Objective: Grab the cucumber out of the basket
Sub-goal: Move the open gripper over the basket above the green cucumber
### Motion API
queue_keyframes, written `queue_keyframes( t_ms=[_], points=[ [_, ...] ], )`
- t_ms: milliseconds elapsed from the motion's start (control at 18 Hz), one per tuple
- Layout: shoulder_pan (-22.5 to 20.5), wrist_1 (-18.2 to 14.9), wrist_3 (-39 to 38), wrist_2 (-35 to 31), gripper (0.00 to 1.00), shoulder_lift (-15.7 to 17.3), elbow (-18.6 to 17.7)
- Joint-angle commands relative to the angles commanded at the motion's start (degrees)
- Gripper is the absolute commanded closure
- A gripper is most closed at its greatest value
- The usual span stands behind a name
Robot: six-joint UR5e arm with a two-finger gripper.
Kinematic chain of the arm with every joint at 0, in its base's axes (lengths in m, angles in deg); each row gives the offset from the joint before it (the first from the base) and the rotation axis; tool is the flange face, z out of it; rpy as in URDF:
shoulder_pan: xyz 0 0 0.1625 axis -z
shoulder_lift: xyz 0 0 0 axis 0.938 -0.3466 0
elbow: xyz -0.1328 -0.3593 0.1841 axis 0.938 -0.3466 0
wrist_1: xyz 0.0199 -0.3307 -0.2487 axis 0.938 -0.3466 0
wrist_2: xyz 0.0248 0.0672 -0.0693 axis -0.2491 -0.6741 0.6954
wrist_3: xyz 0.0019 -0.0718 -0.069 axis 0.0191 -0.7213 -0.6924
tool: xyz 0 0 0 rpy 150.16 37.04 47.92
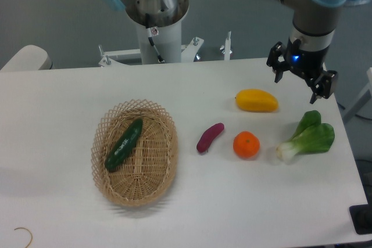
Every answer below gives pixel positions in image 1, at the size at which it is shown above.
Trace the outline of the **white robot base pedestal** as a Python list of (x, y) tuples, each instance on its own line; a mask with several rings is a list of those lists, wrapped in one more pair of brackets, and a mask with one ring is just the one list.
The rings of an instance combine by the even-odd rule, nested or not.
[(146, 42), (164, 46), (175, 40), (181, 44), (181, 25), (189, 8), (189, 0), (136, 0), (126, 8), (135, 25), (139, 48)]

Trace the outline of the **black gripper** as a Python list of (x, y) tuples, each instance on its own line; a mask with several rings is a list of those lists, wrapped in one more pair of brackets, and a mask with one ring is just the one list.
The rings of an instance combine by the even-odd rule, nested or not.
[(287, 48), (279, 41), (270, 49), (266, 64), (275, 74), (275, 83), (282, 79), (286, 71), (302, 79), (312, 79), (310, 104), (314, 104), (318, 99), (328, 99), (337, 86), (338, 72), (323, 70), (328, 49), (329, 42), (321, 37), (290, 37)]

